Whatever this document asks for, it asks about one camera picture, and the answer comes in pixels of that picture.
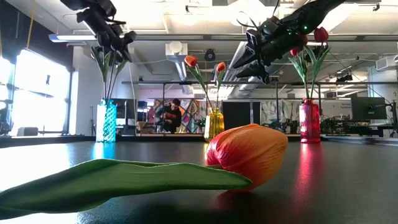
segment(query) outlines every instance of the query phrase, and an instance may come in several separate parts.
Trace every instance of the yellow vase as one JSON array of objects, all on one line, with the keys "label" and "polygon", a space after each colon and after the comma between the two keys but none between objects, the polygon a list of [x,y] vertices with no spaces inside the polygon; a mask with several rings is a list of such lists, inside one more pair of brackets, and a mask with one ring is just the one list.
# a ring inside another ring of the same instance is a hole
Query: yellow vase
[{"label": "yellow vase", "polygon": [[219,108],[212,108],[206,116],[205,140],[210,142],[217,134],[224,131],[224,115]]}]

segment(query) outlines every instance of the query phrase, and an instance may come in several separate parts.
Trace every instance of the teal vase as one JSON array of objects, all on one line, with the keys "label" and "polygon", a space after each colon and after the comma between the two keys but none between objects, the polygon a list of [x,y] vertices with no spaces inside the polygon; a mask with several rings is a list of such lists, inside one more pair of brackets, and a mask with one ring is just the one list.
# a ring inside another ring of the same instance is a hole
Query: teal vase
[{"label": "teal vase", "polygon": [[112,143],[116,141],[116,105],[113,100],[101,100],[97,106],[96,142]]}]

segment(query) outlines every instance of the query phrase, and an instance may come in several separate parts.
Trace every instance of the ceiling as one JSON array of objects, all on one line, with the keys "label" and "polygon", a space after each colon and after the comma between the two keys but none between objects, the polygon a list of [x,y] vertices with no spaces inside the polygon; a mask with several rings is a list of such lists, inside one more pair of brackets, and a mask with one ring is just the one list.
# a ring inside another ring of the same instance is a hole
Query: ceiling
[{"label": "ceiling", "polygon": [[[69,10],[60,0],[7,0],[10,4],[57,34],[88,34],[83,24],[76,23],[76,12]],[[244,29],[235,26],[236,18],[244,22],[247,17],[238,14],[244,11],[256,22],[265,20],[274,7],[263,5],[259,0],[238,0],[228,6],[212,6],[212,0],[112,0],[118,13],[115,19],[126,21],[126,31],[135,30],[139,34],[242,34]],[[283,17],[292,11],[293,4],[283,4],[277,11]],[[330,12],[322,24],[332,34],[398,34],[398,1],[382,0],[381,8],[373,12],[374,5],[345,4]],[[165,41],[134,42],[129,47],[140,62],[145,62],[148,71],[157,80],[177,79],[177,71],[172,62],[166,61]],[[195,54],[201,69],[213,68],[218,61],[227,63],[239,45],[233,41],[192,41],[187,42],[190,54]],[[377,59],[379,54],[396,54],[396,42],[332,42],[331,52],[343,60],[344,66],[363,62],[362,59]],[[216,62],[204,63],[204,51],[214,49]],[[343,66],[329,55],[319,74],[319,79],[335,75]],[[364,68],[358,66],[359,72]],[[298,81],[293,66],[285,65],[279,80]]]}]

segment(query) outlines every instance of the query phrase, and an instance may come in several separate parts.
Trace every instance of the red tulip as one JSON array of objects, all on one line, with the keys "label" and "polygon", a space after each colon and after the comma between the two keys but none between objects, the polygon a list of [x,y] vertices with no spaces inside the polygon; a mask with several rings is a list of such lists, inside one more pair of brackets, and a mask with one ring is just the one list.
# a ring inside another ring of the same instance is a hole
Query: red tulip
[{"label": "red tulip", "polygon": [[315,38],[315,41],[318,42],[318,43],[326,42],[329,39],[329,33],[323,27],[316,28],[313,31],[313,36]]},{"label": "red tulip", "polygon": [[220,72],[226,68],[225,63],[221,62],[217,65],[217,72]]},{"label": "red tulip", "polygon": [[307,35],[300,35],[300,37],[301,37],[301,39],[302,39],[303,42],[304,42],[304,46],[306,46],[307,43],[308,43],[308,37],[307,37]]},{"label": "red tulip", "polygon": [[192,55],[187,55],[185,56],[185,63],[189,66],[189,67],[195,67],[198,63],[198,58]]},{"label": "red tulip", "polygon": [[250,124],[227,130],[211,140],[207,147],[206,164],[220,165],[224,170],[251,179],[251,186],[239,190],[248,191],[277,173],[286,148],[286,135],[258,124]]},{"label": "red tulip", "polygon": [[300,53],[300,49],[298,47],[293,48],[292,50],[290,50],[290,54],[293,56],[297,56]]}]

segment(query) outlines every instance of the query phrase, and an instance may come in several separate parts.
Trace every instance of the desk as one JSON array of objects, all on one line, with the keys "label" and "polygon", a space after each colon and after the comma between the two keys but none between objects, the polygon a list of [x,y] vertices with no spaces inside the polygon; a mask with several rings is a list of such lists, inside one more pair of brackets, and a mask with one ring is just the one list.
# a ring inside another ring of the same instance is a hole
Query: desk
[{"label": "desk", "polygon": [[[99,158],[204,164],[203,142],[76,142],[0,149],[0,190]],[[279,173],[248,194],[175,190],[111,199],[89,211],[0,224],[395,223],[398,148],[290,142]]]}]

